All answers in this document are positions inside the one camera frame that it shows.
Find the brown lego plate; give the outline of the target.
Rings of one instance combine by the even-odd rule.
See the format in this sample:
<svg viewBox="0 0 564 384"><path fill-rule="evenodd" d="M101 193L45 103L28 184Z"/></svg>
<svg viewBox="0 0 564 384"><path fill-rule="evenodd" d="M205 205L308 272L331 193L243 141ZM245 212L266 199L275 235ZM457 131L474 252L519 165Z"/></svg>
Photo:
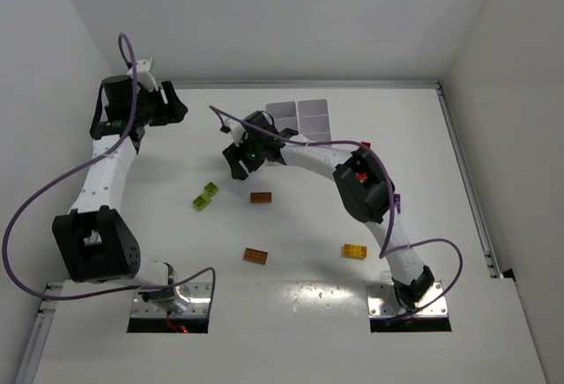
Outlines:
<svg viewBox="0 0 564 384"><path fill-rule="evenodd" d="M249 196L249 202L258 203L272 203L272 193L271 192L251 192Z"/></svg>
<svg viewBox="0 0 564 384"><path fill-rule="evenodd" d="M265 265L268 260L268 253L262 250L247 247L243 253L243 260L260 265Z"/></svg>

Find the lavender curved lego brick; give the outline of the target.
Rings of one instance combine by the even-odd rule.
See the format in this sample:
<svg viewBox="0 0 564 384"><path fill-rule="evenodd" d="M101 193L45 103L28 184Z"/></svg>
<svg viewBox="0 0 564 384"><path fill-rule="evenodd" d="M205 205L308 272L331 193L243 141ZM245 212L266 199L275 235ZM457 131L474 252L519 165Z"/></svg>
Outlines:
<svg viewBox="0 0 564 384"><path fill-rule="evenodd" d="M400 194L395 194L394 201L397 213L400 214L402 212L402 196Z"/></svg>

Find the lime green lego brick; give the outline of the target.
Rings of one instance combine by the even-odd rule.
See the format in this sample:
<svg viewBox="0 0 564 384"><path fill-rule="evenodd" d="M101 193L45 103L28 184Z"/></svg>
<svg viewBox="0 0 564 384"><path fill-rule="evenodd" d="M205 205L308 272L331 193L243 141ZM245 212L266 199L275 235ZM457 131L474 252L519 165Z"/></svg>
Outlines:
<svg viewBox="0 0 564 384"><path fill-rule="evenodd" d="M208 196L215 196L219 192L219 187L210 181L204 186L204 191Z"/></svg>

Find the yellow lego brick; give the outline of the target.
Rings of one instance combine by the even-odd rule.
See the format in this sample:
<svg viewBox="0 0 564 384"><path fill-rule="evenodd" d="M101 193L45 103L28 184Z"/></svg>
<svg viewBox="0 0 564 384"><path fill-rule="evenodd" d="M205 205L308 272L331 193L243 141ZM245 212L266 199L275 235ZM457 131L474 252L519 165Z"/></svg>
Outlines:
<svg viewBox="0 0 564 384"><path fill-rule="evenodd" d="M364 260L367 258L367 247L362 245L344 244L342 255L345 258Z"/></svg>

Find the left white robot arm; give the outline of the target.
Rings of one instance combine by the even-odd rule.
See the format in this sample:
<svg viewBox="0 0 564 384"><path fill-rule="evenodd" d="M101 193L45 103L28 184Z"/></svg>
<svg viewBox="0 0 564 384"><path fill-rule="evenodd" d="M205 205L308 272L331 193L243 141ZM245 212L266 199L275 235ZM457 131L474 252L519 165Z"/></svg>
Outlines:
<svg viewBox="0 0 564 384"><path fill-rule="evenodd" d="M145 129L179 123L187 112L169 81L135 85L129 75L102 80L89 130L93 164L69 212L52 223L72 281L136 285L143 301L176 309L182 289L173 285L173 267L142 254L120 207Z"/></svg>

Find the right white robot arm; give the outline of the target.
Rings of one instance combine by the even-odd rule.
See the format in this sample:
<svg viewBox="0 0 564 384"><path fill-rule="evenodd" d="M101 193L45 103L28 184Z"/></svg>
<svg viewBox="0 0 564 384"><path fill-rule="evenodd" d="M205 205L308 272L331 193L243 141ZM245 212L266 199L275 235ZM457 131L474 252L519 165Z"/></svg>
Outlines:
<svg viewBox="0 0 564 384"><path fill-rule="evenodd" d="M379 257L390 266L400 306L408 311L432 287L434 276L421 260L400 225L390 197L394 186L374 154L357 145L354 151L334 143L311 141L295 129L278 130L262 111L243 122L223 120L220 131L233 142L222 152L235 180L244 181L265 162L300 167L334 182L346 212L364 224L380 247Z"/></svg>

